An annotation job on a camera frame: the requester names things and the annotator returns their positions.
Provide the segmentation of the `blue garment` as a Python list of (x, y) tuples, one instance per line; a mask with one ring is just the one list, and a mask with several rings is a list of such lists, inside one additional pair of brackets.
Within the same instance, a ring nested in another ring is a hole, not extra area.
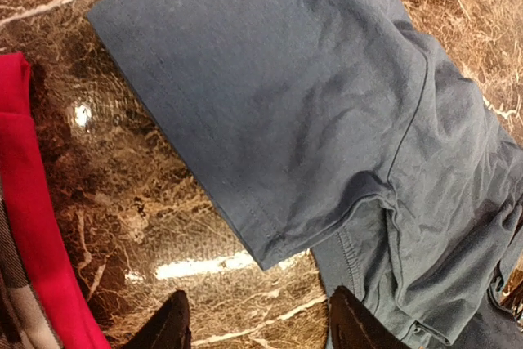
[(519, 348), (522, 149), (401, 0), (101, 0), (87, 18), (257, 264), (311, 250), (409, 348)]

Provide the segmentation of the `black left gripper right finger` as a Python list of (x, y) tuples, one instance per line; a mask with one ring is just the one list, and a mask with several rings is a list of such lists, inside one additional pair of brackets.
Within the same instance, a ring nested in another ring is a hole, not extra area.
[(329, 298), (329, 328), (334, 349), (408, 349), (345, 286)]

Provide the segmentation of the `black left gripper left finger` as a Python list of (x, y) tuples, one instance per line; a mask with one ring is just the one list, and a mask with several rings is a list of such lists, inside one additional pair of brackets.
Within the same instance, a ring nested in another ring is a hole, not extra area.
[(124, 349), (190, 349), (190, 306), (186, 293), (177, 290), (123, 345)]

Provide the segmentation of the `black white plaid shirt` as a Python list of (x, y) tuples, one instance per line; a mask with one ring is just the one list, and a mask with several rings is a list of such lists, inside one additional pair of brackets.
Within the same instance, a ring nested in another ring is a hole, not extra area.
[(25, 272), (4, 202), (1, 202), (1, 347), (62, 347)]

